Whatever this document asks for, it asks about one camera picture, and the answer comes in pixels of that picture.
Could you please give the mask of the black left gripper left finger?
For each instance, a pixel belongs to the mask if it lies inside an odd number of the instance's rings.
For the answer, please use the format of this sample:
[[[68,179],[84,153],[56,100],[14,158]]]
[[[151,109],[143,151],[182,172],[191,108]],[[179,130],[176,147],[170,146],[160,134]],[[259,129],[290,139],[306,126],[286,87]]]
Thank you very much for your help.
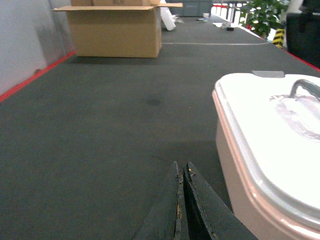
[[[183,176],[175,161],[169,168],[151,210],[133,238],[135,240],[180,240],[183,194]]]

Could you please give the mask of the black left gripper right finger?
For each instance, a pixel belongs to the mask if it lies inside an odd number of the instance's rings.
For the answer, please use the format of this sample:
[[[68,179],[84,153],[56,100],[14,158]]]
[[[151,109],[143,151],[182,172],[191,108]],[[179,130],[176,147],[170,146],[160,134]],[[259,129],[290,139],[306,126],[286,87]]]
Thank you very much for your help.
[[[183,169],[183,191],[191,240],[256,240],[189,161]]]

